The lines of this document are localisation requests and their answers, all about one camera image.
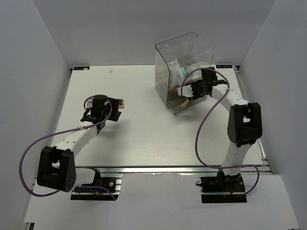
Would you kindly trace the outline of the beige rose-gold lipstick pen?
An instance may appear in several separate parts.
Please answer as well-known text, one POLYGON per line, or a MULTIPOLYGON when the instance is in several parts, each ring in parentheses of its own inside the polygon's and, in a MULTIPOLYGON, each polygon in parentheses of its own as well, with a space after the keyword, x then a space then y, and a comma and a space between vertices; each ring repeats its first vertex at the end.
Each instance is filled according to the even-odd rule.
POLYGON ((189 100, 188 99, 186 99, 182 104, 181 104, 181 106, 180 107, 183 107, 183 106, 185 106, 185 105, 187 105, 189 103, 189 100))

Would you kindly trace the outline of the beige makeup tube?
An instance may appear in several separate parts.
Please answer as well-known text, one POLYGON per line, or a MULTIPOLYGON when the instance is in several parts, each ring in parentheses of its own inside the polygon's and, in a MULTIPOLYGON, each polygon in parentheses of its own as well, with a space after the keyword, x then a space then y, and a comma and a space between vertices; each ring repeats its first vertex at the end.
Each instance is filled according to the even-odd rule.
POLYGON ((128 108, 128 106, 125 104, 125 102, 121 102, 119 105, 119 109, 125 109, 128 108))

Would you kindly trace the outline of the white blue sachet packet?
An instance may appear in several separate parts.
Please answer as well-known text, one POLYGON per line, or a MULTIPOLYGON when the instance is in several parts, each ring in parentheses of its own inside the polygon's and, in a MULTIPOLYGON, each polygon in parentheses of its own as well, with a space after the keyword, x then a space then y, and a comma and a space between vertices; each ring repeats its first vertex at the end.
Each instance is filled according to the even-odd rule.
POLYGON ((184 77, 184 70, 182 67, 180 67, 177 60, 173 60, 171 62, 167 63, 170 73, 171 73, 171 79, 172 84, 178 84, 181 85, 183 83, 184 77))

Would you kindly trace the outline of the clear acrylic organizer box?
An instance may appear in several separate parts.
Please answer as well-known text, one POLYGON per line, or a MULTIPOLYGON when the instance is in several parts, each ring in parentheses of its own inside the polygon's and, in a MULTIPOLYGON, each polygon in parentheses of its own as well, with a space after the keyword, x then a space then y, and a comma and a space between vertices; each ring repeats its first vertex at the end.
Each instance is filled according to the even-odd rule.
POLYGON ((180 87, 201 80, 201 71, 190 72, 213 63, 213 49, 196 32, 188 32, 155 44, 155 90, 164 105, 176 115, 201 102, 180 97, 180 87))

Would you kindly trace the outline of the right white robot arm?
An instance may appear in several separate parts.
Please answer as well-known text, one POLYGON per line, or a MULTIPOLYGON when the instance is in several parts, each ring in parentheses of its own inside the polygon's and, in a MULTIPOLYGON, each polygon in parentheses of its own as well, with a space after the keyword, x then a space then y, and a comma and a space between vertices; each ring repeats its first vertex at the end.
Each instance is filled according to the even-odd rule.
POLYGON ((191 84, 192 95, 200 98, 208 95, 217 102, 202 120, 195 140, 195 152, 198 153, 198 139, 202 125, 213 109, 221 104, 229 113, 227 135, 230 140, 226 157, 218 170, 223 173, 216 180, 217 187, 228 191, 234 185, 234 179, 244 167, 243 161, 253 144, 262 136, 262 116, 259 103, 251 103, 230 89, 230 83, 224 75, 213 67, 198 68, 202 79, 191 84))

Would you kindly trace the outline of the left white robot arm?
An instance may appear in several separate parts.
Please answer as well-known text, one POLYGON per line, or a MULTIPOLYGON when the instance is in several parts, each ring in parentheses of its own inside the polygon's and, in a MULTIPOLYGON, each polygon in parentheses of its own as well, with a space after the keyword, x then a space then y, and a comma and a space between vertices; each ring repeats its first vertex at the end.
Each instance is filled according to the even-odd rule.
POLYGON ((77 128, 53 147, 41 150, 37 173, 39 186, 69 192, 73 189, 77 172, 75 157, 84 146, 105 127, 106 121, 118 121, 124 108, 124 100, 95 95, 86 102, 85 112, 77 128))

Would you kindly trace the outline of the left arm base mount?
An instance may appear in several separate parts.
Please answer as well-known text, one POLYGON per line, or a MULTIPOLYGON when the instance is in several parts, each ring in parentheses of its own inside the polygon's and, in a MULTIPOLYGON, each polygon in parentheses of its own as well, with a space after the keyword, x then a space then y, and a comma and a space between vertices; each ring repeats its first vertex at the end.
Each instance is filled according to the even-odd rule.
POLYGON ((75 201, 116 201, 121 189, 122 175, 98 168, 76 168, 76 182, 71 191, 75 201))

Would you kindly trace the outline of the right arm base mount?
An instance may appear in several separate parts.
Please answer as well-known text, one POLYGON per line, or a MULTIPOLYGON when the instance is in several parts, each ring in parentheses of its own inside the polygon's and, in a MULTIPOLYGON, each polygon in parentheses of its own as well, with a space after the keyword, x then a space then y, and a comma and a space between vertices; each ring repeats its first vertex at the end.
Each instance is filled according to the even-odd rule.
POLYGON ((201 189, 203 204, 246 203, 243 179, 221 185, 217 177, 200 177, 195 183, 201 189))

